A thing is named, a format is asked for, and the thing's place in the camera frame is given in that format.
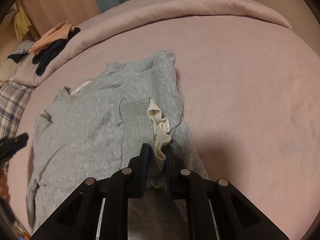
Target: silver screw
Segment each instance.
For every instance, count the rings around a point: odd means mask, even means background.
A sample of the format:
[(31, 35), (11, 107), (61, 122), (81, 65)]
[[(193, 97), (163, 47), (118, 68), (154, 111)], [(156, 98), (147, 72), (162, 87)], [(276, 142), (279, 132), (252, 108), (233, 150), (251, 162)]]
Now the silver screw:
[(132, 172), (132, 170), (130, 169), (130, 168), (124, 168), (123, 170), (122, 170), (122, 173), (123, 174), (130, 174)]
[(190, 174), (190, 171), (188, 170), (188, 169), (183, 169), (183, 170), (181, 170), (180, 171), (180, 173), (182, 174), (182, 175), (189, 175)]
[(221, 186), (224, 186), (224, 187), (228, 185), (228, 181), (226, 179), (219, 179), (218, 182)]
[(85, 183), (86, 183), (87, 185), (92, 185), (94, 182), (95, 182), (95, 179), (94, 179), (94, 178), (87, 178), (87, 179), (85, 180)]

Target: ribbed hem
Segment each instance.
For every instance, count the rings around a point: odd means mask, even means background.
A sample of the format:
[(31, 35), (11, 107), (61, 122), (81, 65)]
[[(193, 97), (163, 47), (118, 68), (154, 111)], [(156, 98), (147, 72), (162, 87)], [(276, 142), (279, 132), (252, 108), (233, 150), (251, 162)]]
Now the ribbed hem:
[[(120, 115), (123, 121), (122, 164), (128, 166), (132, 157), (138, 156), (143, 143), (148, 143), (154, 150), (153, 122), (147, 116), (149, 98), (123, 99), (120, 103)], [(150, 156), (148, 178), (160, 176), (154, 156)]]

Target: pink blanket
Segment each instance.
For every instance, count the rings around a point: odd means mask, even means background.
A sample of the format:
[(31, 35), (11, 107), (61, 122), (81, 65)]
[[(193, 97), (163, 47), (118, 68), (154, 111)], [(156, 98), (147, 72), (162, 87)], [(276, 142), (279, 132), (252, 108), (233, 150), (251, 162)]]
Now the pink blanket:
[(63, 64), (94, 44), (151, 22), (190, 15), (247, 16), (291, 29), (279, 13), (251, 0), (133, 0), (80, 24), (81, 32), (49, 63), (42, 76), (36, 75), (33, 55), (28, 57), (18, 69), (14, 81), (38, 86)]
[[(106, 18), (140, 4), (144, 0), (130, 1), (81, 26), (103, 26)], [(18, 133), (32, 138), (35, 115), (61, 87), (76, 88), (107, 62), (172, 49), (183, 116), (210, 179), (231, 181), (291, 240), (300, 240), (320, 210), (320, 58), (279, 14), (248, 4), (261, 15), (272, 12), (283, 24), (234, 15), (192, 16), (115, 35), (66, 62), (35, 89)], [(25, 226), (31, 169), (32, 141), (13, 157), (8, 172), (10, 203)]]

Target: pink bedspread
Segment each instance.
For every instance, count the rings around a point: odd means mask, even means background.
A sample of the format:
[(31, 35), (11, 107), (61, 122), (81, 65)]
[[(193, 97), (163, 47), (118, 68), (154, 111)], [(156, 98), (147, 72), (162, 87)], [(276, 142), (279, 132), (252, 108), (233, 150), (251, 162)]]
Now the pink bedspread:
[[(183, 116), (210, 179), (228, 179), (291, 240), (301, 239), (320, 209), (320, 58), (279, 24), (191, 16), (118, 34), (36, 88), (18, 133), (32, 137), (35, 114), (62, 86), (76, 88), (107, 62), (139, 60), (162, 49), (176, 53)], [(11, 205), (25, 226), (28, 163), (31, 142), (10, 161), (8, 173)]]

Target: orange curtain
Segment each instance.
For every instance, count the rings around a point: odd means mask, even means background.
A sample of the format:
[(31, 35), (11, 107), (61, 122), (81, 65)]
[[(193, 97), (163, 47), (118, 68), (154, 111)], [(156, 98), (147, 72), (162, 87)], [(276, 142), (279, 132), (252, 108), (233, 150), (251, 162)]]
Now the orange curtain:
[(33, 26), (42, 36), (60, 22), (78, 25), (100, 14), (95, 0), (21, 0)]

